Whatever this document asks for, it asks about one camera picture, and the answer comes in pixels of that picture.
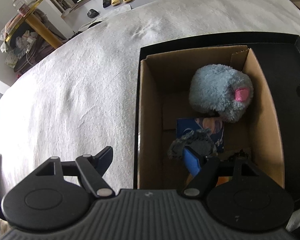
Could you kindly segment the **orange burger plush toy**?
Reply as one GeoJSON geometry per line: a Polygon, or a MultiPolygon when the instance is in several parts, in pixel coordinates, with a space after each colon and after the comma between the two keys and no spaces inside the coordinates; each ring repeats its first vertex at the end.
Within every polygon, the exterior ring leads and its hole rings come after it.
{"type": "Polygon", "coordinates": [[[216,186],[223,185],[223,184],[229,182],[230,180],[232,180],[232,176],[218,177],[216,186]]]}

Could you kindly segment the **dark grey round plush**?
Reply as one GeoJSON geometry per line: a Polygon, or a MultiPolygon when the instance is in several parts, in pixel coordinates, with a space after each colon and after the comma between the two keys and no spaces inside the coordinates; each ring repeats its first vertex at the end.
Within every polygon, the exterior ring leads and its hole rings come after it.
{"type": "Polygon", "coordinates": [[[192,148],[196,153],[202,157],[217,156],[217,148],[215,143],[210,138],[211,129],[191,130],[181,138],[175,139],[167,152],[170,159],[181,159],[183,150],[186,146],[192,148]]]}

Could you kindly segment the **black shallow tray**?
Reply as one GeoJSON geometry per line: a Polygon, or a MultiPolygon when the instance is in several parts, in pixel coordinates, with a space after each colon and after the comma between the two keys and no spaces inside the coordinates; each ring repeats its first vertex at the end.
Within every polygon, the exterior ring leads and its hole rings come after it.
{"type": "MultiPolygon", "coordinates": [[[[137,81],[136,124],[139,126],[140,63],[148,55],[178,50],[247,46],[253,50],[273,97],[283,146],[285,184],[282,186],[300,208],[300,98],[296,88],[300,85],[300,37],[293,34],[269,32],[234,32],[209,34],[144,46],[140,50],[137,81]]],[[[138,166],[135,134],[133,186],[138,188],[135,170],[138,166]]]]}

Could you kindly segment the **blue printed packet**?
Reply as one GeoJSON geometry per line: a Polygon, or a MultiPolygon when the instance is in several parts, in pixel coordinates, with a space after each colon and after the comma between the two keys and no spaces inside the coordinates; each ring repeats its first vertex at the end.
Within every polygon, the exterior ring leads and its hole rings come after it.
{"type": "Polygon", "coordinates": [[[224,152],[224,124],[219,117],[205,117],[205,118],[187,118],[178,119],[176,125],[177,138],[181,138],[182,135],[189,133],[190,131],[196,131],[199,129],[209,129],[208,133],[211,140],[215,143],[217,153],[224,152]]]}

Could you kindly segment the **white fuzzy blanket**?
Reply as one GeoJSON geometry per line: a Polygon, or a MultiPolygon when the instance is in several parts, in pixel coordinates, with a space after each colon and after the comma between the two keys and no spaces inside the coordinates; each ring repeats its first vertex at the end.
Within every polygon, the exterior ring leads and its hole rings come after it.
{"type": "Polygon", "coordinates": [[[22,75],[0,99],[0,194],[51,156],[114,149],[104,178],[133,186],[140,49],[212,33],[300,35],[290,0],[158,0],[84,31],[22,75]]]}

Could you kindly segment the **grey fluffy plush pink nose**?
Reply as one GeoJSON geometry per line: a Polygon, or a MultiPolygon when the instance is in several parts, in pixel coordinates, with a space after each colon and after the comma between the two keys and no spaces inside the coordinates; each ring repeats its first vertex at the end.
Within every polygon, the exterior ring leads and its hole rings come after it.
{"type": "Polygon", "coordinates": [[[208,64],[191,80],[189,104],[200,113],[216,113],[225,122],[238,122],[253,96],[247,74],[223,64],[208,64]]]}

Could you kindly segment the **brown cardboard box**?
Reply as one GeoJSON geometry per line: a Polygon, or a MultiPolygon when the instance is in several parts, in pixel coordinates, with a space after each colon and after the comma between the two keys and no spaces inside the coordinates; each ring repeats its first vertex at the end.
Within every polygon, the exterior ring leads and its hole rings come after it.
{"type": "Polygon", "coordinates": [[[189,104],[196,70],[225,64],[247,74],[254,87],[252,103],[236,123],[224,128],[224,156],[245,150],[264,173],[285,184],[283,146],[273,97],[253,52],[247,46],[210,47],[148,55],[140,63],[138,166],[140,189],[178,189],[189,180],[180,160],[168,157],[179,118],[200,114],[189,104]]]}

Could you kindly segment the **lone black slipper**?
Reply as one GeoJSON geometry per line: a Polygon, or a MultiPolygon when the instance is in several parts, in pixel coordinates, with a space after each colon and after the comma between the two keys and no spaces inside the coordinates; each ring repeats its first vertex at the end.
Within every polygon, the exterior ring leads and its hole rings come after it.
{"type": "Polygon", "coordinates": [[[89,18],[95,18],[99,15],[100,13],[98,11],[96,11],[95,9],[90,9],[88,12],[87,12],[87,16],[89,18]]]}

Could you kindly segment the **yellow round table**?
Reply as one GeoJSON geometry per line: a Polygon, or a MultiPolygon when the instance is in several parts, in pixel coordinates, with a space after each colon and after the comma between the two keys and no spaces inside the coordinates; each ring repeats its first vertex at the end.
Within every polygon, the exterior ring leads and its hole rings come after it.
{"type": "Polygon", "coordinates": [[[59,48],[63,45],[61,40],[57,38],[33,13],[35,9],[42,3],[43,0],[36,0],[31,5],[29,11],[21,16],[16,22],[11,31],[5,36],[4,42],[10,42],[13,34],[17,31],[23,22],[26,22],[38,35],[40,35],[49,45],[54,49],[59,48]]]}

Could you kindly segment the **black slipper near yellow pair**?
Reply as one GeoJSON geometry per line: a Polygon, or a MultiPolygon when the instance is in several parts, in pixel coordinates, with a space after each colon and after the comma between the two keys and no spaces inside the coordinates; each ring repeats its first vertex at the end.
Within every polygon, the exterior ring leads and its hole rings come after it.
{"type": "Polygon", "coordinates": [[[103,0],[102,1],[103,8],[107,8],[107,7],[111,6],[111,1],[112,0],[103,0]]]}

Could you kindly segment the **yellow slipper left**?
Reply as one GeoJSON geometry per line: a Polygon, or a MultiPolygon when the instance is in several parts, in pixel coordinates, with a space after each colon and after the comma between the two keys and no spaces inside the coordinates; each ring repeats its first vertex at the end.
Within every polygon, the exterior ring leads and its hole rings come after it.
{"type": "Polygon", "coordinates": [[[111,5],[112,6],[117,6],[117,5],[119,5],[121,2],[120,2],[120,0],[111,0],[111,5]]]}

